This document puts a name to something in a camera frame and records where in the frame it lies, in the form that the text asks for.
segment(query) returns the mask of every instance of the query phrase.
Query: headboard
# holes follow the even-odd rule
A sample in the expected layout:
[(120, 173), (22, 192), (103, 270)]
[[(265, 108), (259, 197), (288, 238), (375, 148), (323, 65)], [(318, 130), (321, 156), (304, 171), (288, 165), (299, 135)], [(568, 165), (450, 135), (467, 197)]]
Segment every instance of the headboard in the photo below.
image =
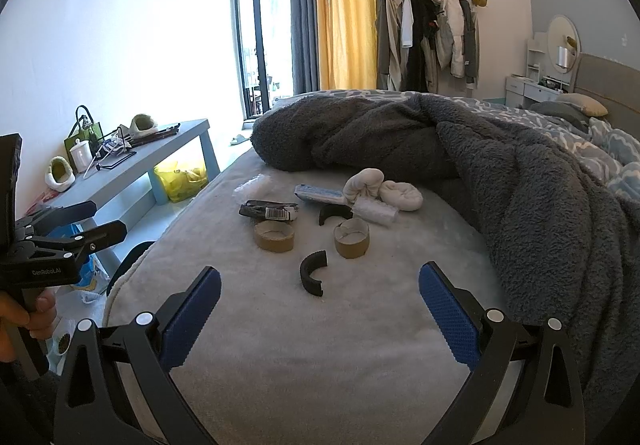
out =
[(609, 111), (613, 127), (640, 139), (640, 71), (583, 53), (573, 73), (569, 92), (595, 98)]

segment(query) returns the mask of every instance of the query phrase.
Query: finger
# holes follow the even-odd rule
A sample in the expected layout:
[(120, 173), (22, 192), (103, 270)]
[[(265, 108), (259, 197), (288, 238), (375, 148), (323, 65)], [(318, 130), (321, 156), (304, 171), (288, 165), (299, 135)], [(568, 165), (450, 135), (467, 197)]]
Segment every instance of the finger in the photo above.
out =
[(26, 326), (29, 314), (6, 291), (0, 291), (0, 317), (4, 317), (16, 326)]
[(29, 320), (29, 323), (25, 327), (28, 330), (43, 330), (44, 328), (48, 328), (52, 325), (57, 314), (55, 308), (45, 311), (44, 313), (32, 313), (31, 320)]
[(53, 335), (53, 330), (53, 326), (48, 326), (42, 330), (32, 330), (29, 332), (29, 334), (31, 335), (31, 338), (38, 340), (47, 340), (50, 339)]
[(56, 305), (56, 296), (52, 290), (46, 289), (36, 298), (36, 310), (40, 313), (50, 310)]
[(9, 335), (0, 327), (0, 362), (13, 362), (16, 358)]

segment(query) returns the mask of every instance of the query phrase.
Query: beige pillow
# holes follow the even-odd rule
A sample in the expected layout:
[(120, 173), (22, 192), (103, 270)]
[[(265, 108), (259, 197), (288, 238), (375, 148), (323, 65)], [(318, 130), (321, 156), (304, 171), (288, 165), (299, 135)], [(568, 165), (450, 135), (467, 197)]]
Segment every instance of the beige pillow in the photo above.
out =
[(563, 104), (571, 104), (581, 113), (586, 114), (587, 116), (605, 116), (609, 114), (607, 108), (602, 105), (600, 102), (587, 96), (586, 94), (580, 94), (579, 92), (568, 92), (565, 94), (560, 94), (556, 98), (556, 102), (561, 102)]

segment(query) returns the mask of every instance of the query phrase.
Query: sliding glass door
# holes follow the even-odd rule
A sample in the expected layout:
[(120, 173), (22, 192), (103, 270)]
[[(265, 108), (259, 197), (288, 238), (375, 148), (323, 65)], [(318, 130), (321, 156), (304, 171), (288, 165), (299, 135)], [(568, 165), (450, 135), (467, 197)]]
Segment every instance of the sliding glass door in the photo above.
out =
[(236, 25), (247, 118), (293, 95), (290, 0), (236, 0)]

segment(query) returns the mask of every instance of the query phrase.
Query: drawer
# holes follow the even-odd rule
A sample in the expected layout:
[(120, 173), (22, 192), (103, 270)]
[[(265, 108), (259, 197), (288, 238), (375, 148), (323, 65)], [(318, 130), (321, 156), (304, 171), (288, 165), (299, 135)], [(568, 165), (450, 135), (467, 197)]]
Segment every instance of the drawer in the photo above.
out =
[(507, 107), (518, 108), (524, 105), (524, 96), (511, 92), (507, 89), (507, 99), (504, 102)]
[(549, 102), (558, 97), (558, 92), (552, 89), (542, 88), (540, 86), (531, 86), (524, 84), (524, 96), (534, 100), (535, 102)]
[(507, 76), (507, 83), (505, 85), (505, 88), (507, 91), (511, 91), (516, 94), (524, 94), (524, 82), (519, 78)]

